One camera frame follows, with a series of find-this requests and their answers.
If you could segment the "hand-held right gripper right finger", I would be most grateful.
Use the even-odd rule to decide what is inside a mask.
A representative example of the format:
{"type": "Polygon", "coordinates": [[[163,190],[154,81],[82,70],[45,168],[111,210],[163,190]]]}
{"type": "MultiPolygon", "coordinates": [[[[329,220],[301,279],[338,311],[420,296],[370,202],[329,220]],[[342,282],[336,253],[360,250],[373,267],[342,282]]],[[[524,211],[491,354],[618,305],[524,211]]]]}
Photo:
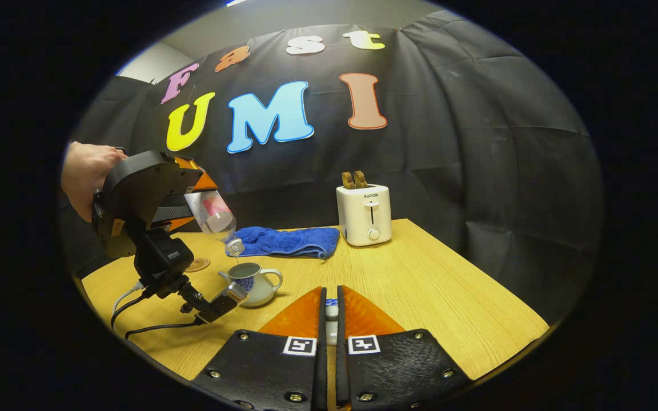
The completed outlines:
{"type": "Polygon", "coordinates": [[[472,380],[427,329],[406,330],[340,285],[336,404],[349,411],[433,411],[472,380]]]}

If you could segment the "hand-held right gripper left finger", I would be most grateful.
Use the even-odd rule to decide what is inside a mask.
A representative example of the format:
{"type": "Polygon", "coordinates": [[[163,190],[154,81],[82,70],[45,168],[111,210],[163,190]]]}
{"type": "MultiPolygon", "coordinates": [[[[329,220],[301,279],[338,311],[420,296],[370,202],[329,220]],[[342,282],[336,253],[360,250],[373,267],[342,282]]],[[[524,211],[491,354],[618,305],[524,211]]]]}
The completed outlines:
{"type": "Polygon", "coordinates": [[[325,303],[316,287],[260,330],[235,331],[192,384],[248,411],[327,411],[325,303]]]}

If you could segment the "clear plastic water bottle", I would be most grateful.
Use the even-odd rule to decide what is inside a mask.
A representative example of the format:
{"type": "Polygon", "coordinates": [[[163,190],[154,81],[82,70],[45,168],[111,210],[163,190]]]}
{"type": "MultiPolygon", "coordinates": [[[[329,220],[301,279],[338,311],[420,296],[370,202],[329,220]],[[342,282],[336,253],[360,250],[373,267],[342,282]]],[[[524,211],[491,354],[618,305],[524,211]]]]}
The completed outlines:
{"type": "Polygon", "coordinates": [[[227,256],[239,257],[244,252],[242,239],[236,235],[236,218],[217,190],[192,192],[184,198],[199,229],[221,242],[227,256]]]}

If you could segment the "white teacup with blue pattern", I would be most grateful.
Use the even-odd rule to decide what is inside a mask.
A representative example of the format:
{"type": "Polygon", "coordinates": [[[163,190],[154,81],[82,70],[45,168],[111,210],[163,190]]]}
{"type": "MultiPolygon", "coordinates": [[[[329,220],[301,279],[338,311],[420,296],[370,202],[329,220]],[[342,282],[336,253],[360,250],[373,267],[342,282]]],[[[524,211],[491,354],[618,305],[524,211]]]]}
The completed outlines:
{"type": "Polygon", "coordinates": [[[225,281],[240,286],[246,298],[240,302],[243,307],[259,307],[269,303],[282,286],[283,275],[277,269],[263,269],[258,263],[239,263],[229,271],[218,271],[225,281]]]}

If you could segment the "blue towel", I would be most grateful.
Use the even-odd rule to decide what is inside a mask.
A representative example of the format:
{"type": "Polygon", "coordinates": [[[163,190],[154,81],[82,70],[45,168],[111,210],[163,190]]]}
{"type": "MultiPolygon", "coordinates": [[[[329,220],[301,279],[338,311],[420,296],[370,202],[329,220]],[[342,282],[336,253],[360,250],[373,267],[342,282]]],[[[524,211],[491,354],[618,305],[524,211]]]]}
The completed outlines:
{"type": "Polygon", "coordinates": [[[336,227],[309,227],[276,231],[266,227],[245,227],[236,231],[244,245],[243,256],[307,256],[325,260],[339,244],[336,227]]]}

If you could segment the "white toaster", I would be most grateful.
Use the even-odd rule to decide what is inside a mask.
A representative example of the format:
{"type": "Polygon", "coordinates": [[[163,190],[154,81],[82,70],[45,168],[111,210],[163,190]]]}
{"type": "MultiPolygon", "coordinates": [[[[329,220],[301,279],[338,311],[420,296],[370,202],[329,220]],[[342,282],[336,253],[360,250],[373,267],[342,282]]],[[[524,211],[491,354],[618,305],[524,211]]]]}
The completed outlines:
{"type": "Polygon", "coordinates": [[[386,186],[336,188],[340,231],[355,247],[383,244],[392,239],[391,195],[386,186]]]}

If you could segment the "black backdrop cloth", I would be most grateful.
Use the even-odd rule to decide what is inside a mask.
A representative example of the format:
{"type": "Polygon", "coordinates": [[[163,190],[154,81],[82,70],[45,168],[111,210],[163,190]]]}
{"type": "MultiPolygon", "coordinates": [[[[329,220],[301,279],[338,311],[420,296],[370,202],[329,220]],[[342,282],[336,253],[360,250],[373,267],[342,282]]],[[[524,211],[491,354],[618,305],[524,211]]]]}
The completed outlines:
{"type": "Polygon", "coordinates": [[[71,138],[167,151],[168,115],[213,93],[182,150],[212,177],[238,227],[339,223],[340,174],[388,187],[409,219],[506,287],[547,323],[592,276],[604,201],[592,138],[537,65],[450,11],[399,31],[357,25],[269,32],[228,44],[169,84],[113,78],[71,138]]]}

